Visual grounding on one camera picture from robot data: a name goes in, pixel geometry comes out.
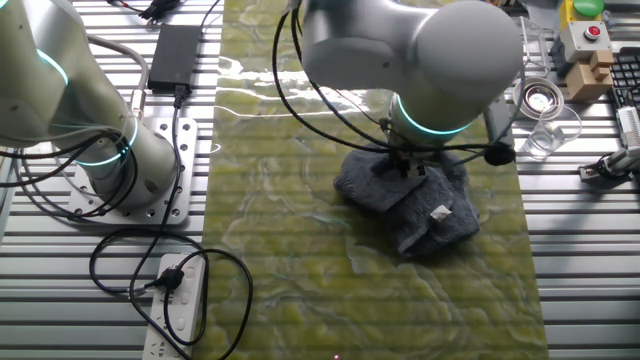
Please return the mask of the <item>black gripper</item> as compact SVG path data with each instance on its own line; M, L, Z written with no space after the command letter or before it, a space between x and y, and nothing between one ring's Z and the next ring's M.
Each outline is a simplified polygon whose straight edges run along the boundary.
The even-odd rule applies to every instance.
M404 179L422 177L426 174L425 167L430 166L430 153L424 151L389 150L391 167L398 169Z

